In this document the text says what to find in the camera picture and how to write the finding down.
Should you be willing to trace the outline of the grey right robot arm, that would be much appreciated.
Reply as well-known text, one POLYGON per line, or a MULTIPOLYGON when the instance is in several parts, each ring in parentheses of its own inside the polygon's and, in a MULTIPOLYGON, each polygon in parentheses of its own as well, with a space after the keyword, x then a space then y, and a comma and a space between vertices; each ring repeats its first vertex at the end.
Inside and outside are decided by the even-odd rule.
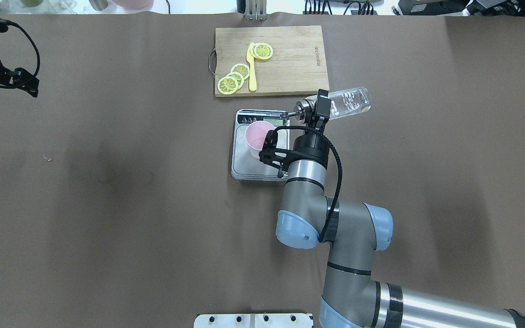
POLYGON ((329 244, 319 306, 324 328, 525 328, 525 313, 492 309, 377 282, 373 257, 391 243, 388 210, 338 199, 343 170, 333 144, 324 135, 339 95, 319 90, 296 104, 304 133, 292 149, 276 147, 279 130, 268 132, 260 160, 286 174, 276 237, 296 249, 329 244))

